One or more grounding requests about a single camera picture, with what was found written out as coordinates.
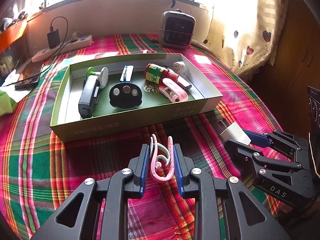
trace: black power adapter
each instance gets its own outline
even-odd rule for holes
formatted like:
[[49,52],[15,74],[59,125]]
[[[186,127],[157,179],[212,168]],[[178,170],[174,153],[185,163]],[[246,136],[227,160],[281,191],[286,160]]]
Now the black power adapter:
[[53,49],[60,44],[59,29],[53,30],[53,27],[50,26],[50,32],[47,34],[49,48]]

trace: plaid tablecloth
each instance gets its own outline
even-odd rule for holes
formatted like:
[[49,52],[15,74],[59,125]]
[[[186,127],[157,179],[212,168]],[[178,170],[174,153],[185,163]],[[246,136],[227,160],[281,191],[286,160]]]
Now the plaid tablecloth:
[[[278,213],[278,202],[252,186],[249,171],[233,164],[217,129],[217,121],[224,117],[245,129],[270,132],[280,128],[275,118],[250,87],[213,56],[192,46],[165,49],[152,42],[155,39],[156,35],[115,35],[94,39],[88,48],[63,54],[61,63],[42,75],[37,88],[18,103],[15,112],[0,117],[0,211],[21,239],[29,239],[85,178],[105,179],[127,167],[129,160],[139,155],[141,145],[150,142],[152,133],[163,144],[171,135],[196,167],[219,178],[241,178],[272,214]],[[52,132],[52,109],[66,64],[156,52],[181,53],[197,66],[223,94],[217,109],[67,144]],[[264,154],[279,158],[268,148]],[[224,228],[221,205],[219,210]],[[128,203],[129,239],[191,239],[194,211],[193,199],[180,198],[175,178],[157,184],[149,177],[143,199]]]

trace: cabinet handle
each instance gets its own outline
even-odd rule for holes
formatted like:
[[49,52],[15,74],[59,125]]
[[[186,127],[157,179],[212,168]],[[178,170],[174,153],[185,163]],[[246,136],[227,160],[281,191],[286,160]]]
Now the cabinet handle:
[[309,66],[310,62],[311,62],[311,59],[312,59],[313,55],[311,55],[309,61],[308,61],[308,64],[307,64],[307,67]]
[[302,62],[304,62],[306,55],[307,55],[307,50],[304,51],[304,54],[302,56]]

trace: white wall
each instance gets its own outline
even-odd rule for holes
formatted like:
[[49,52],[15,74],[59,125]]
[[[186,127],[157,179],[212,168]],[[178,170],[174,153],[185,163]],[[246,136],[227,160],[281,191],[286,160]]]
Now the white wall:
[[[194,37],[204,41],[209,32],[212,9],[207,11],[182,2],[170,9],[171,0],[80,0],[49,10],[28,22],[26,34],[29,56],[48,47],[47,33],[50,22],[56,16],[68,19],[67,40],[75,31],[83,35],[104,36],[128,33],[158,33],[160,19],[165,11],[179,8],[195,17]],[[62,41],[66,31],[64,19],[53,22],[59,29]]]

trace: power strip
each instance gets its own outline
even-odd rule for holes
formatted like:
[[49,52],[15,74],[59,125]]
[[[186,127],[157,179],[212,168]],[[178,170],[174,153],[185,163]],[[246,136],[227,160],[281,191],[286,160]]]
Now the power strip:
[[[79,38],[77,41],[73,42],[73,43],[69,43],[67,44],[60,53],[63,52],[68,52],[71,50],[75,50],[75,49],[81,49],[84,47],[88,47],[92,44],[92,35],[89,36],[84,36]],[[47,47],[46,49],[42,49],[40,51],[38,51],[33,57],[32,57],[32,62],[38,62],[38,61],[42,61],[47,59],[47,57],[49,57],[51,54],[53,54],[56,50],[58,50],[58,48],[61,46],[61,43],[53,48],[53,49],[49,49],[49,47]]]

